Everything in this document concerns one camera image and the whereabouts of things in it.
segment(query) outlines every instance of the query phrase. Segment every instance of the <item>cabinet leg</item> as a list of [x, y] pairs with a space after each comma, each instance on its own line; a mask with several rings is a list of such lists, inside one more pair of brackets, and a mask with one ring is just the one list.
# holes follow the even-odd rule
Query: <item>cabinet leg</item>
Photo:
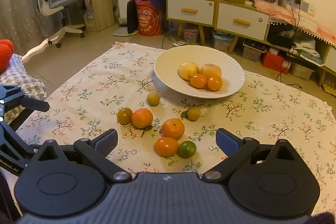
[[204, 38], [204, 29], [202, 25], [198, 25], [199, 29], [199, 38], [201, 39], [201, 45], [205, 46], [205, 38]]
[[183, 22], [180, 22], [177, 29], [177, 36], [176, 41], [180, 41], [182, 37], [182, 31], [183, 31]]
[[238, 38], [239, 38], [239, 36], [235, 35], [234, 39], [232, 40], [231, 46], [230, 46], [230, 48], [228, 50], [228, 53], [232, 53], [233, 52], [233, 50], [235, 49], [235, 46], [237, 44]]
[[322, 70], [322, 73], [321, 73], [321, 76], [320, 76], [320, 80], [319, 80], [319, 83], [318, 83], [319, 87], [322, 86], [322, 83], [323, 83], [323, 81], [324, 81], [324, 77], [325, 77], [325, 76], [326, 76], [326, 71], [325, 71], [325, 70]]

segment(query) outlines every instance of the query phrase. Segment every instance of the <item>red trash can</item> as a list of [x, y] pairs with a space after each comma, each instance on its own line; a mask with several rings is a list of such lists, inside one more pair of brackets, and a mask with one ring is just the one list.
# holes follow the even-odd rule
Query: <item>red trash can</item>
[[163, 11], [156, 10], [149, 0], [135, 1], [139, 22], [139, 34], [153, 37], [163, 33]]

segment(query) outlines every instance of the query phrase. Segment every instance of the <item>red box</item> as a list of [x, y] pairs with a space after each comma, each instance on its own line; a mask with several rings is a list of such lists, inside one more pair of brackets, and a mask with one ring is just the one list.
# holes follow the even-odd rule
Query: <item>red box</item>
[[285, 60], [281, 55], [267, 51], [262, 58], [262, 65], [266, 68], [287, 74], [292, 62]]

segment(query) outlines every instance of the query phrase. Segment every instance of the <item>floral tablecloth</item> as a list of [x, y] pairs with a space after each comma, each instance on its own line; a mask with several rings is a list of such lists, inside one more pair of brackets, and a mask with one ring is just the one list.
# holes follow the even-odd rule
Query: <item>floral tablecloth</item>
[[[166, 87], [155, 76], [154, 62], [162, 51], [116, 42], [47, 98], [49, 112], [34, 112], [17, 133], [28, 144], [42, 144], [46, 139], [72, 144], [115, 128], [119, 142], [108, 158], [132, 175], [140, 171], [205, 172], [226, 158], [215, 142], [216, 130], [221, 127], [265, 144], [285, 138], [320, 184], [315, 213], [336, 212], [336, 121], [325, 102], [248, 71], [243, 87], [230, 97], [191, 98]], [[146, 103], [152, 90], [161, 97], [155, 107]], [[153, 145], [160, 138], [163, 122], [179, 118], [191, 106], [198, 106], [202, 116], [196, 122], [183, 120], [185, 134], [179, 142], [194, 141], [197, 153], [189, 159], [155, 154]], [[122, 107], [150, 109], [153, 128], [141, 138], [142, 130], [117, 123], [116, 114]], [[6, 178], [12, 188], [16, 178], [9, 173]]]

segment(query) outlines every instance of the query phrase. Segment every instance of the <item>red plush toy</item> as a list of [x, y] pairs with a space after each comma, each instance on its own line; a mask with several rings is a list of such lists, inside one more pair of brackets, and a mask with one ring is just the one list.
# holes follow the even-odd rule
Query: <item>red plush toy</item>
[[14, 45], [7, 39], [0, 39], [0, 72], [4, 72], [14, 52]]

